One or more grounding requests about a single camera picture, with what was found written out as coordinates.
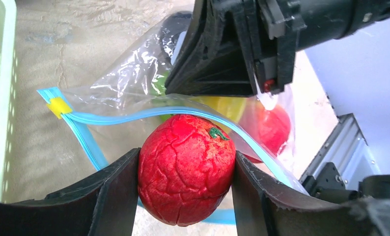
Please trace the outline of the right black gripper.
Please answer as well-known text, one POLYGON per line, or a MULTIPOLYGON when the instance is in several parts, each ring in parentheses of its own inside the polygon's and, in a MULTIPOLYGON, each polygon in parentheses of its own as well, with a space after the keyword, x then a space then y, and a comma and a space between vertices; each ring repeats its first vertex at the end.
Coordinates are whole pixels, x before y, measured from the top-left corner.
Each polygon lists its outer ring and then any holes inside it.
POLYGON ((390 0, 197 0, 166 94, 277 94, 297 51, 390 18, 390 0))

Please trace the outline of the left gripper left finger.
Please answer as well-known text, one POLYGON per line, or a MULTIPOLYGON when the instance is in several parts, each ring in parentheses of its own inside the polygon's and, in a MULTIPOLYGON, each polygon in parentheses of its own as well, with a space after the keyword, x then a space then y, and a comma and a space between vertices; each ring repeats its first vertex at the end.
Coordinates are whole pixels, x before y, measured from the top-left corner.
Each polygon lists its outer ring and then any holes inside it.
POLYGON ((139 148, 42 200, 0 203, 0 236, 130 236, 139 148))

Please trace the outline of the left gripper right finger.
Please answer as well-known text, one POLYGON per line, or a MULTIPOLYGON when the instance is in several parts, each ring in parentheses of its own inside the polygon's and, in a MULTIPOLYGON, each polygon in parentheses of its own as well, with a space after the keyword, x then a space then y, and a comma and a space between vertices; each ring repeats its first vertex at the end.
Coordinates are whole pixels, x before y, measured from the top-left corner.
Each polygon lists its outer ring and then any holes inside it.
POLYGON ((240 236, 390 236, 390 200, 329 203, 279 182, 240 152, 231 188, 240 236))

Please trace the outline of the red fake apple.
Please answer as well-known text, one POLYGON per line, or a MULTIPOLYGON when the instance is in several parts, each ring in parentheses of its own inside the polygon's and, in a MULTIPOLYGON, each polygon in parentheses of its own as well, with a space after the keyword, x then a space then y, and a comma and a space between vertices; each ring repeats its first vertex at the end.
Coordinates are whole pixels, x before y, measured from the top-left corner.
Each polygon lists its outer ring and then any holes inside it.
POLYGON ((146 210, 172 226, 208 216, 229 191, 236 148, 204 118, 173 115, 146 139, 139 152, 138 193, 146 210))

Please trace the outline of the clear zip bag blue seal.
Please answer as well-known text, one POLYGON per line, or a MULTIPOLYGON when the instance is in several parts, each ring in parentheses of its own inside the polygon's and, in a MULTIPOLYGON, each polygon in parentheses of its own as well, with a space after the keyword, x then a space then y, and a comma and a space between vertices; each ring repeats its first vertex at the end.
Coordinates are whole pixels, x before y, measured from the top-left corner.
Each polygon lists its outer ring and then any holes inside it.
MULTIPOLYGON (((77 137, 96 170, 109 165, 109 148, 117 148, 126 138, 143 145, 149 135, 173 115, 191 115, 220 127, 241 152, 264 171, 293 189, 305 189, 290 173, 287 161, 293 157, 294 115, 290 89, 280 95, 261 93, 247 98, 246 105, 260 101, 267 110, 281 105, 288 113, 292 129, 284 151, 274 158, 240 125, 209 106, 193 101, 194 96, 149 94, 156 74, 173 69, 186 35, 191 12, 176 12, 145 33, 129 48, 105 75, 89 86, 71 89, 58 87, 38 91, 48 108, 64 120, 77 137)), ((232 208, 219 206, 206 219, 208 223, 234 224, 232 208)))

